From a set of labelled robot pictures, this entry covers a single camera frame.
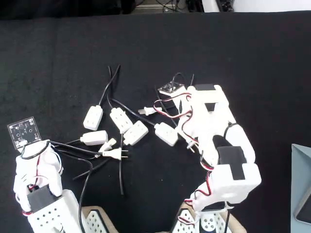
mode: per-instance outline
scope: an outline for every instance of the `white socket block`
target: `white socket block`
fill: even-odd
[[[111,110],[110,117],[120,130],[121,134],[128,131],[133,125],[125,111],[123,111],[121,108],[113,108]]]
[[[155,125],[155,134],[171,147],[174,146],[178,140],[177,131],[164,122]]]
[[[108,134],[105,130],[89,132],[83,134],[80,141],[87,146],[102,145],[108,141]]]
[[[103,117],[101,106],[91,106],[87,112],[86,118],[83,121],[83,126],[86,129],[96,131]]]
[[[148,133],[148,128],[138,120],[125,134],[124,144],[134,145]]]

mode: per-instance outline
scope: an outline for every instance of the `black fabric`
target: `black fabric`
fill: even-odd
[[[310,12],[167,14],[0,22],[0,209],[3,232],[31,232],[12,191],[15,156],[6,125],[35,116],[44,139],[66,142],[121,64],[114,97],[137,110],[151,106],[154,85],[182,72],[195,83],[220,84],[256,152],[262,184],[232,214],[248,232],[290,231],[291,143],[310,146]],[[119,140],[108,106],[100,129]],[[171,122],[150,116],[154,122]],[[169,230],[184,198],[204,181],[199,156],[150,132],[123,163],[92,175],[84,206],[103,207],[120,232]],[[83,163],[63,158],[63,186]]]

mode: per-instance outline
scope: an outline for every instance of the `white power outlet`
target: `white power outlet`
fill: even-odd
[[[134,145],[147,133],[148,128],[139,120],[124,134],[124,144]]]
[[[86,118],[83,121],[83,126],[86,129],[96,131],[103,117],[101,106],[91,106],[87,112]]]
[[[174,146],[178,140],[177,131],[164,122],[155,125],[155,134],[171,147]]]
[[[133,125],[132,121],[128,118],[125,111],[123,111],[121,108],[111,109],[110,117],[120,130],[121,134],[128,131]]]

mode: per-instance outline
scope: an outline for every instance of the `red wire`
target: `red wire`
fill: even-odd
[[[181,216],[178,216],[178,220],[179,221],[180,221],[180,219],[183,220],[184,222],[186,222],[186,223],[184,223],[186,225],[194,225],[194,223],[191,223],[189,220],[187,220],[187,219],[185,219],[185,218],[183,218]]]
[[[191,107],[191,115],[190,115],[190,117],[182,124],[182,126],[181,126],[181,131],[182,131],[187,137],[189,137],[192,141],[195,141],[195,142],[199,143],[198,140],[194,139],[193,137],[191,137],[189,134],[187,134],[187,133],[184,131],[184,126],[185,126],[185,124],[186,124],[188,121],[190,121],[190,119],[192,118],[192,116],[193,116],[193,109],[192,109],[192,107]]]
[[[200,192],[200,193],[202,193],[203,195],[205,195],[205,196],[207,196],[207,197],[210,196],[210,195],[212,195],[212,191],[211,191],[211,189],[210,189],[209,182],[208,182],[209,175],[210,175],[210,172],[207,173],[207,177],[206,177],[206,185],[207,185],[208,193],[204,192],[204,191],[201,190],[201,189],[196,189],[196,190],[194,191],[194,198],[196,198],[196,196],[195,196],[195,193],[196,193],[196,192]]]
[[[204,164],[204,162],[203,162],[203,156],[202,156],[202,155],[201,155],[201,157],[200,157],[200,162],[201,162],[201,164],[202,164],[205,168],[207,168],[207,169],[209,169],[209,170],[214,170],[214,167],[212,167],[212,166],[207,166],[207,165]]]
[[[178,117],[182,117],[182,116],[184,116],[184,115],[190,113],[191,110],[189,110],[189,111],[187,111],[187,112],[185,112],[185,113],[181,113],[181,114],[177,114],[177,115],[171,116],[171,115],[169,115],[169,114],[167,114],[167,113],[165,113],[165,112],[163,112],[163,111],[158,110],[158,109],[156,108],[156,106],[155,106],[157,102],[160,102],[160,101],[162,101],[162,102],[167,102],[167,101],[170,101],[170,100],[172,100],[172,99],[174,99],[174,98],[176,98],[176,97],[182,96],[182,95],[190,96],[191,93],[185,92],[185,93],[181,93],[181,94],[179,94],[179,95],[177,95],[177,96],[174,96],[174,97],[171,97],[171,98],[168,98],[168,99],[156,100],[156,101],[154,102],[153,108],[154,108],[155,111],[157,111],[157,112],[160,113],[161,115],[164,115],[164,116],[169,117],[169,118],[172,118],[172,119],[178,118]]]
[[[31,212],[31,211],[29,211],[29,212],[22,211],[22,214],[23,214],[24,216],[29,216],[29,215],[32,214],[32,212]]]

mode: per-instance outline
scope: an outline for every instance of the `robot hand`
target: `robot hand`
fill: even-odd
[[[25,146],[21,155],[16,157],[16,164],[13,190],[23,212],[32,211],[27,196],[38,187],[48,185],[54,196],[62,195],[63,167],[59,155],[51,148],[49,140]]]

